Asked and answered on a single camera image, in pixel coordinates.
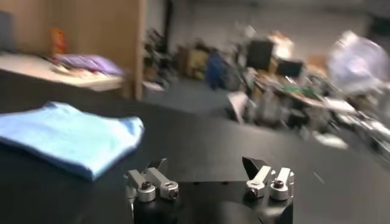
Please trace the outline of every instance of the folded towel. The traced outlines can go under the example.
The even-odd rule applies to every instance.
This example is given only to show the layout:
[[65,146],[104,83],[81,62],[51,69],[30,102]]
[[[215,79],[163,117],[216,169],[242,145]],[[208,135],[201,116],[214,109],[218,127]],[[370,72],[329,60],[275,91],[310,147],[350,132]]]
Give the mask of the folded towel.
[[57,102],[0,115],[0,142],[21,147],[89,180],[133,151],[143,131],[137,117],[99,117]]

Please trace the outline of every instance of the bolt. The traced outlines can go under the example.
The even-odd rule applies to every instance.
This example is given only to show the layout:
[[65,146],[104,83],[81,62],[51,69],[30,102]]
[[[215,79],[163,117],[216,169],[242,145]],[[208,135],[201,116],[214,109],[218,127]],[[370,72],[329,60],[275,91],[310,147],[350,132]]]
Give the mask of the bolt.
[[285,185],[285,184],[284,184],[283,181],[281,181],[281,180],[276,180],[276,181],[274,182],[274,188],[276,188],[276,189],[281,189],[284,185]]
[[255,189],[251,189],[251,190],[247,191],[245,196],[250,201],[256,200],[257,199],[256,190]]
[[170,199],[176,199],[177,196],[179,196],[179,192],[177,192],[177,191],[169,191],[169,193],[168,193],[168,197]]
[[145,181],[141,184],[141,190],[146,191],[152,186],[151,182]]

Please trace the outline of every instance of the table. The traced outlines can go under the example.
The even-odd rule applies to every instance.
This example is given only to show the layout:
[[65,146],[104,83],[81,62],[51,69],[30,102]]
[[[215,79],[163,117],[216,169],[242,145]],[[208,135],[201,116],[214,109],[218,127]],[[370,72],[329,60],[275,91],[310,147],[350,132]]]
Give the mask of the table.
[[108,91],[121,87],[122,78],[96,77],[93,79],[81,79],[63,74],[58,74],[51,69],[51,63],[31,55],[3,54],[0,55],[0,69],[17,72],[52,82],[66,83],[95,91]]
[[294,133],[240,126],[0,71],[0,113],[31,110],[51,100],[101,116],[139,116],[146,127],[144,138],[135,153],[93,184],[0,144],[0,223],[130,223],[125,171],[168,158],[172,180],[247,180],[242,156],[292,168],[295,223],[390,223],[389,173],[358,147],[331,149],[303,142]]

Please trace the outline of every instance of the metal gripper jaw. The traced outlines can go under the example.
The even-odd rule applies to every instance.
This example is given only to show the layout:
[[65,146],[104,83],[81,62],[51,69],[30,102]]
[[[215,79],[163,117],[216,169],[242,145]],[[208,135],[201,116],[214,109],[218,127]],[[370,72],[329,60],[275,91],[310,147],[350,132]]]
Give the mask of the metal gripper jaw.
[[246,198],[257,200],[264,197],[269,189],[269,196],[277,201],[285,201],[294,195],[294,173],[289,168],[282,168],[277,175],[262,160],[243,157],[244,168],[249,181],[246,182]]
[[127,198],[150,202],[160,196],[166,200],[175,200],[179,196],[179,185],[165,177],[160,170],[166,172],[166,159],[153,161],[139,173],[130,170],[125,175]]

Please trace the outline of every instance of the desk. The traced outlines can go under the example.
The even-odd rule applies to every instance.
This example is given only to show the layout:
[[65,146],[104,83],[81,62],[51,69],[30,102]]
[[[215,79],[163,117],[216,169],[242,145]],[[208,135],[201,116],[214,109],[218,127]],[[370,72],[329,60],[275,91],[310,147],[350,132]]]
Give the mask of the desk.
[[51,70],[51,63],[38,57],[30,55],[0,55],[0,69],[17,72],[19,74],[45,79],[52,82],[66,83],[95,91],[107,91],[121,87],[120,77],[96,77],[93,79],[81,79],[63,74],[58,74]]
[[0,223],[128,224],[125,171],[167,157],[172,180],[247,180],[242,156],[293,169],[295,223],[390,223],[390,177],[363,153],[366,150],[331,149],[314,141],[302,142],[294,133],[240,126],[0,72],[0,113],[38,108],[50,100],[101,116],[139,116],[146,127],[144,138],[135,153],[93,184],[0,145]]

